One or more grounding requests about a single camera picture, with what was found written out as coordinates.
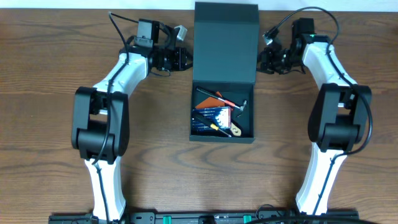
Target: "box lid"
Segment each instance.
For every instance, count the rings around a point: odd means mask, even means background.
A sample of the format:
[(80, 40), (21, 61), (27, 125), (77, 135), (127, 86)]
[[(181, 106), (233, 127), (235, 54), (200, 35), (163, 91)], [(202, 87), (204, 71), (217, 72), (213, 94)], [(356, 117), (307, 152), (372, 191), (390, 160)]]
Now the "box lid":
[(258, 5), (196, 2), (193, 80), (255, 83), (258, 41)]

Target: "wooden piece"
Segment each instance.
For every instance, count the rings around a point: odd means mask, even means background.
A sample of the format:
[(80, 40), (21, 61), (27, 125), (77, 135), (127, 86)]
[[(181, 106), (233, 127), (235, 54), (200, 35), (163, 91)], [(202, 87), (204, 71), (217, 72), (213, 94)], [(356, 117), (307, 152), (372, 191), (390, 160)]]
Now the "wooden piece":
[[(114, 67), (121, 40), (107, 10), (0, 10), (0, 222), (45, 223), (52, 212), (89, 212), (90, 177), (72, 149), (73, 94)], [(188, 29), (193, 11), (115, 10)], [(261, 12), (261, 35), (288, 12)], [(398, 29), (396, 13), (335, 13), (336, 53), (346, 71), (373, 91), (374, 136), (343, 164), (330, 208), (356, 208), (361, 218), (398, 222)], [(320, 12), (318, 33), (334, 25)], [(137, 25), (116, 20), (125, 36)], [(123, 157), (123, 192), (131, 207), (164, 211), (255, 210), (292, 205), (310, 160), (307, 122), (317, 97), (310, 73), (257, 74), (253, 144), (189, 142), (192, 69), (149, 75), (129, 100), (131, 136)], [(186, 108), (176, 110), (174, 106)]]
[(231, 132), (234, 136), (242, 135), (242, 131), (233, 122), (231, 122)]

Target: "open box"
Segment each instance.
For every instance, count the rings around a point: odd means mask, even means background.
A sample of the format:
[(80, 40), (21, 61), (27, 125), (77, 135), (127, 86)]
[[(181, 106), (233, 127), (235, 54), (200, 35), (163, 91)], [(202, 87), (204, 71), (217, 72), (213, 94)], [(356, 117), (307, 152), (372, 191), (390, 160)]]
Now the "open box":
[(191, 110), (208, 96), (196, 91), (200, 86), (241, 106), (247, 105), (233, 123), (241, 129), (240, 137), (228, 138), (216, 131), (192, 129), (191, 141), (254, 141), (254, 84), (256, 82), (259, 35), (258, 6), (252, 4), (195, 3), (193, 83)]

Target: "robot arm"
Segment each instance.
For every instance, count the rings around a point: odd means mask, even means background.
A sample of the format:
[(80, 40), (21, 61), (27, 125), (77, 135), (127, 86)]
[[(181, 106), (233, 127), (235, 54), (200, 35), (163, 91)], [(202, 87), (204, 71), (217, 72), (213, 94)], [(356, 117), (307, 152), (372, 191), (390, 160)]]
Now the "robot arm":
[[(293, 23), (290, 49), (282, 50), (276, 38), (277, 30), (264, 34), (269, 44), (260, 53), (257, 62), (260, 72), (286, 74), (292, 67), (308, 67), (318, 88), (318, 98), (308, 121), (308, 136), (312, 142), (312, 155), (304, 183), (296, 196), (300, 213), (321, 215), (327, 211), (328, 197), (346, 152), (359, 143), (367, 118), (362, 99), (352, 90), (332, 65), (326, 49), (327, 36), (316, 35), (313, 19), (301, 18)], [(338, 61), (334, 47), (329, 46), (333, 63), (344, 77), (356, 85)], [(368, 86), (358, 86), (368, 102), (371, 91)], [(349, 110), (349, 114), (339, 114), (338, 108)]]
[[(164, 46), (155, 45), (159, 30), (168, 35)], [(134, 39), (134, 45), (129, 45), (128, 52), (121, 49), (117, 64), (105, 79), (93, 88), (79, 87), (75, 93), (72, 145), (79, 150), (80, 157), (85, 160), (90, 172), (95, 200), (93, 216), (99, 220), (120, 220), (126, 207), (121, 190), (120, 167), (130, 135), (128, 99), (152, 67), (172, 72), (192, 66), (187, 63), (193, 60), (192, 56), (185, 48), (175, 46), (176, 41), (184, 40), (186, 33), (183, 26), (173, 29), (157, 21), (140, 19), (137, 35), (127, 40), (130, 44)], [(109, 80), (113, 77), (108, 92)], [(109, 124), (90, 119), (92, 114), (109, 115), (108, 110), (112, 115), (107, 121)], [(109, 136), (103, 147), (107, 125)]]

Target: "green connector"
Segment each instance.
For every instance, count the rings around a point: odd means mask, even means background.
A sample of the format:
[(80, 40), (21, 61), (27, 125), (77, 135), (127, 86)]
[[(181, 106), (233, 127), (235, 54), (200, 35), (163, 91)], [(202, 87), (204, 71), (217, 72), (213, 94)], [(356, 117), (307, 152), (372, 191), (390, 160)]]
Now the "green connector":
[(251, 215), (244, 215), (243, 216), (243, 223), (251, 222)]
[(163, 224), (172, 224), (172, 217), (163, 217)]

